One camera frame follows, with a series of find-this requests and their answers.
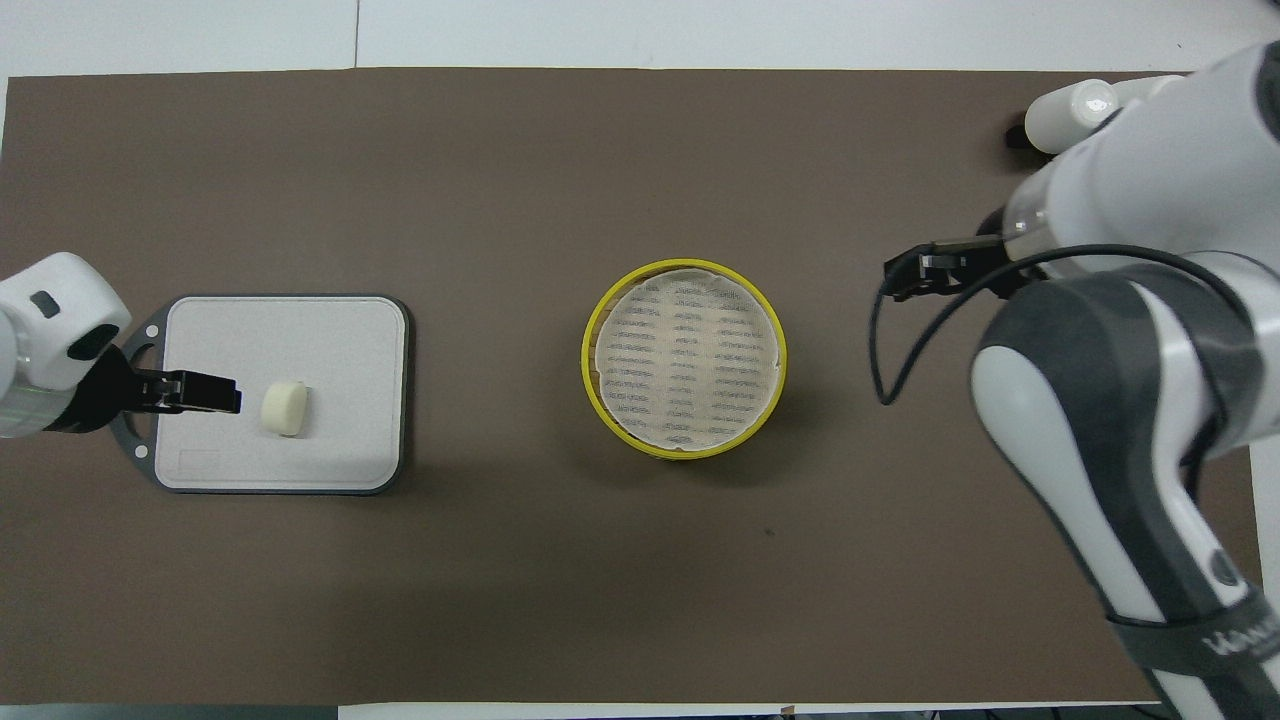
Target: cream object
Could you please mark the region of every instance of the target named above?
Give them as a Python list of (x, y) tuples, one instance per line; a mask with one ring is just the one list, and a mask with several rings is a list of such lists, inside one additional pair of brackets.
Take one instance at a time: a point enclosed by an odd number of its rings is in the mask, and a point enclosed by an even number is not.
[(271, 383), (262, 397), (262, 429), (293, 437), (302, 432), (307, 416), (307, 386), (293, 382)]

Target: black cable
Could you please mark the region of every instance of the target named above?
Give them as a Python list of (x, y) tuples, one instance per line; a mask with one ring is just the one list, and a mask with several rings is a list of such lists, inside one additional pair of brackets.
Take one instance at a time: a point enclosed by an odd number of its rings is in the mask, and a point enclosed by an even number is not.
[(1155, 717), (1156, 720), (1170, 720), (1169, 717), (1165, 717), (1164, 715), (1156, 715), (1155, 712), (1148, 712), (1148, 711), (1143, 710), (1140, 706), (1137, 706), (1137, 705), (1130, 705), (1129, 710), (1133, 710), (1138, 715), (1146, 715), (1147, 717)]

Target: yellow rim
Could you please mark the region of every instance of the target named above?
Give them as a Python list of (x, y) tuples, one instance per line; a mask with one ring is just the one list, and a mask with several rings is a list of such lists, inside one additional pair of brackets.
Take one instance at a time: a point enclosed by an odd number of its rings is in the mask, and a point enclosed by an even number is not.
[[(724, 445), (718, 445), (716, 447), (710, 447), (707, 450), (695, 450), (695, 451), (664, 450), (662, 447), (649, 445), (643, 439), (632, 436), (621, 424), (618, 424), (617, 420), (613, 419), (613, 415), (609, 415), (608, 410), (604, 409), (604, 402), (596, 393), (595, 383), (591, 382), (591, 334), (593, 331), (596, 329), (596, 325), (600, 322), (600, 315), (604, 313), (605, 307), (608, 307), (609, 302), (616, 300), (622, 293), (622, 291), (630, 288), (631, 284), (636, 283), (637, 281), (648, 279), (652, 275), (657, 275), (667, 270), (676, 270), (681, 268), (700, 268), (703, 270), (710, 270), (712, 273), (716, 273), (718, 275), (724, 275), (726, 278), (730, 278), (731, 281), (745, 287), (748, 292), (750, 292), (751, 296), (755, 297), (755, 301), (760, 304), (760, 307), (764, 307), (764, 314), (769, 316), (769, 324), (773, 325), (773, 333), (778, 338), (778, 384), (777, 387), (773, 388), (773, 396), (769, 398), (769, 404), (764, 407), (764, 411), (760, 413), (760, 416), (756, 418), (755, 423), (751, 423), (751, 427), (749, 427), (742, 434), (737, 436), (736, 438), (726, 442)], [(636, 268), (635, 270), (627, 273), (626, 275), (622, 277), (622, 279), (613, 283), (613, 287), (611, 287), (609, 291), (604, 293), (604, 297), (600, 299), (600, 302), (595, 305), (595, 310), (591, 311), (591, 318), (586, 322), (586, 332), (582, 334), (582, 384), (586, 386), (586, 397), (590, 398), (591, 406), (595, 407), (595, 414), (599, 415), (600, 420), (604, 420), (604, 424), (608, 425), (611, 430), (613, 430), (613, 434), (622, 438), (623, 442), (626, 442), (627, 445), (641, 452), (646, 452), (649, 455), (653, 455), (655, 457), (662, 457), (664, 460), (696, 460), (699, 457), (710, 457), (712, 455), (719, 455), (721, 452), (732, 450), (739, 445), (742, 445), (746, 441), (746, 438), (754, 436), (755, 432), (760, 429), (760, 425), (763, 425), (764, 421), (769, 419), (769, 415), (773, 414), (773, 409), (778, 404), (778, 397), (782, 396), (782, 386), (786, 383), (786, 379), (787, 379), (787, 341), (786, 337), (782, 334), (782, 323), (778, 322), (778, 315), (777, 313), (773, 311), (773, 306), (769, 305), (769, 301), (764, 299), (764, 293), (762, 293), (759, 290), (756, 290), (754, 284), (751, 284), (751, 281), (744, 278), (742, 275), (735, 273), (733, 270), (726, 268), (724, 265), (721, 265), (718, 263), (712, 263), (710, 260), (699, 260), (696, 258), (675, 258), (671, 260), (659, 260), (657, 263), (649, 263), (648, 265)]]

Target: white cutting board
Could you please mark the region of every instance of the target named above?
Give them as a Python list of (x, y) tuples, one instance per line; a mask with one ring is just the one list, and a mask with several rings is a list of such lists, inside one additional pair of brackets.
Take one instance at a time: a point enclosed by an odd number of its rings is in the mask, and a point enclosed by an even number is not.
[[(234, 379), (241, 413), (160, 415), (152, 438), (116, 437), (173, 491), (378, 492), (403, 462), (408, 332), (403, 306), (380, 296), (178, 299), (127, 354), (155, 345), (161, 369)], [(307, 386), (296, 437), (261, 427), (262, 397), (280, 380)]]

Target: yellow basket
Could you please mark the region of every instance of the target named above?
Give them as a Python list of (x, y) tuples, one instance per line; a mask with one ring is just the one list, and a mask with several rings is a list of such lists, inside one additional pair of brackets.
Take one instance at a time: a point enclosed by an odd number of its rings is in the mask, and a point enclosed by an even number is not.
[[(769, 397), (767, 405), (764, 406), (764, 410), (760, 413), (760, 416), (756, 418), (756, 420), (751, 423), (751, 425), (748, 427), (745, 430), (724, 441), (723, 443), (704, 450), (694, 450), (694, 451), (667, 450), (664, 447), (658, 447), (627, 432), (626, 428), (623, 428), (622, 424), (618, 423), (618, 420), (614, 419), (613, 415), (609, 413), (609, 410), (604, 406), (604, 400), (600, 397), (600, 375), (593, 368), (593, 361), (595, 357), (595, 342), (600, 336), (600, 329), (604, 324), (604, 320), (609, 316), (609, 313), (618, 304), (622, 296), (626, 295), (626, 292), (631, 290), (634, 286), (640, 284), (649, 278), (657, 277), (659, 274), (671, 270), (678, 270), (686, 268), (695, 268), (700, 270), (707, 270), (717, 275), (722, 275), (732, 281), (737, 286), (742, 287), (748, 292), (750, 292), (751, 296), (755, 299), (755, 301), (760, 304), (760, 307), (764, 309), (765, 315), (769, 318), (769, 324), (773, 327), (773, 333), (778, 343), (777, 384), (774, 386), (773, 393)], [(671, 260), (659, 260), (658, 263), (650, 263), (648, 265), (637, 268), (627, 273), (618, 282), (613, 283), (613, 287), (611, 287), (609, 291), (604, 293), (604, 297), (602, 297), (600, 301), (595, 305), (595, 310), (591, 311), (591, 318), (586, 323), (586, 332), (582, 336), (581, 363), (582, 363), (582, 383), (586, 387), (586, 395), (591, 401), (591, 406), (595, 407), (595, 413), (600, 416), (600, 420), (603, 420), (604, 424), (608, 425), (611, 430), (613, 430), (613, 434), (622, 438), (623, 442), (626, 442), (631, 447), (635, 447), (636, 450), (640, 450), (655, 457), (662, 457), (664, 460), (696, 460), (700, 457), (710, 457), (712, 455), (719, 455), (721, 452), (737, 447), (739, 445), (745, 442), (749, 437), (755, 434), (755, 432), (760, 429), (764, 421), (769, 419), (769, 415), (773, 413), (773, 409), (778, 404), (778, 397), (781, 397), (782, 395), (782, 386), (785, 384), (787, 377), (787, 343), (786, 343), (786, 337), (782, 334), (782, 323), (778, 322), (777, 313), (773, 311), (773, 306), (769, 305), (769, 301), (765, 300), (764, 295), (759, 290), (756, 290), (756, 287), (751, 284), (750, 281), (735, 273), (733, 270), (726, 268), (724, 265), (712, 263), (709, 260), (698, 260), (692, 258), (676, 258)]]

